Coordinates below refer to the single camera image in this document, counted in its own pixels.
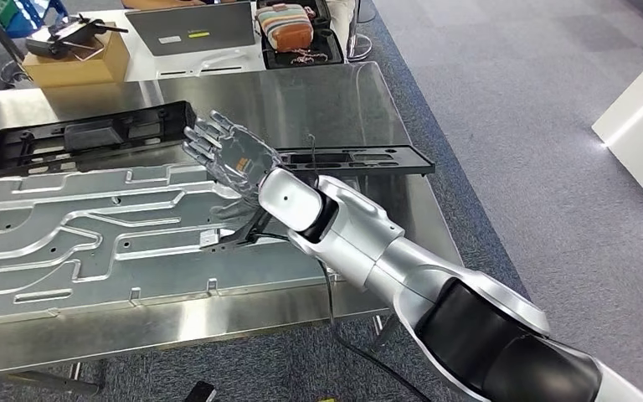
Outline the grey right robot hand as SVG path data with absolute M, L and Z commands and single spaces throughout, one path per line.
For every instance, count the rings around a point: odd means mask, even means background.
M 247 127 L 211 111 L 184 128 L 183 150 L 218 183 L 231 188 L 240 199 L 223 207 L 212 207 L 219 219 L 236 218 L 259 207 L 259 186 L 266 175 L 282 164 L 280 154 Z

